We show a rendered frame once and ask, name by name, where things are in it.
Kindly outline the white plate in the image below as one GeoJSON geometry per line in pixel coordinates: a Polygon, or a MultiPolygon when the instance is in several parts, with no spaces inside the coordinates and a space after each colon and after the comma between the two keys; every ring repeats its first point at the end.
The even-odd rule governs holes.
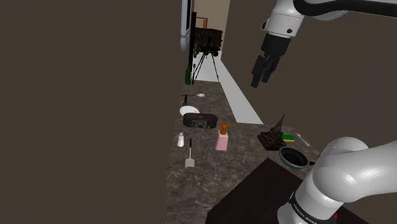
{"type": "Polygon", "coordinates": [[[200,111],[194,106],[182,106],[180,107],[179,112],[182,116],[187,113],[200,113],[200,111]]]}

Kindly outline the white framed window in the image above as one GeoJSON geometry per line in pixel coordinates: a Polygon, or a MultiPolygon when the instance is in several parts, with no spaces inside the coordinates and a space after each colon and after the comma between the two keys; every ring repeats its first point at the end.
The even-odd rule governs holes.
{"type": "Polygon", "coordinates": [[[181,0],[181,30],[180,50],[185,51],[188,46],[192,19],[192,0],[181,0]]]}

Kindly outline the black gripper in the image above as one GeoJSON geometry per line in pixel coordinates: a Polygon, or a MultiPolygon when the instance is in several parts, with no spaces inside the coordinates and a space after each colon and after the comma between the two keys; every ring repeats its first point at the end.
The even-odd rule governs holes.
{"type": "Polygon", "coordinates": [[[263,55],[259,55],[251,71],[253,79],[251,86],[258,87],[260,80],[264,83],[269,81],[270,76],[276,70],[280,58],[286,53],[290,38],[266,34],[261,46],[263,55]]]}

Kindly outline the pink soap dispenser orange pump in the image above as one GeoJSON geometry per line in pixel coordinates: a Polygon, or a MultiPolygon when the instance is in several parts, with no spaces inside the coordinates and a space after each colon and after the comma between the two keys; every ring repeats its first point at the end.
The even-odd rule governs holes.
{"type": "Polygon", "coordinates": [[[227,150],[227,146],[228,146],[228,131],[227,128],[228,127],[235,127],[235,125],[230,125],[227,123],[222,123],[221,124],[221,128],[218,132],[218,138],[216,141],[216,147],[215,150],[218,151],[226,151],[227,150]]]}

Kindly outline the black toaster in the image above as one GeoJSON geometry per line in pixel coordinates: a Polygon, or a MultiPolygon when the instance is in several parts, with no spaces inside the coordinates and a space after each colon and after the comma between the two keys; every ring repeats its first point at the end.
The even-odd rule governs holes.
{"type": "Polygon", "coordinates": [[[186,113],[183,115],[183,125],[189,128],[214,129],[218,124],[218,117],[205,113],[186,113]]]}

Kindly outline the black frying pan teal rim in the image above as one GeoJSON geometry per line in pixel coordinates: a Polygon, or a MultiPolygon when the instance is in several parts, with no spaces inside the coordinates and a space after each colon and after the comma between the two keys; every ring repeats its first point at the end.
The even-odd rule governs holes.
{"type": "Polygon", "coordinates": [[[278,154],[281,162],[292,169],[305,169],[315,164],[302,152],[287,146],[280,148],[278,154]]]}

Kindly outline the dark robot stand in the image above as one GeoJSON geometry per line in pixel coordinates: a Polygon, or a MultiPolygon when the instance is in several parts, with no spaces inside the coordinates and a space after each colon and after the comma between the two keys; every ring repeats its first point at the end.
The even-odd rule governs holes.
{"type": "Polygon", "coordinates": [[[267,158],[207,213],[205,224],[279,224],[277,210],[301,183],[267,158]]]}

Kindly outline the dark pagoda figure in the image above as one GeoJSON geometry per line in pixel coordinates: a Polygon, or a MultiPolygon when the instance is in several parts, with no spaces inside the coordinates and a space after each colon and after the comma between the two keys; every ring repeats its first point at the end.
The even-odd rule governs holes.
{"type": "Polygon", "coordinates": [[[282,139],[282,122],[284,116],[268,132],[260,132],[258,135],[259,141],[267,151],[278,151],[287,145],[282,139]]]}

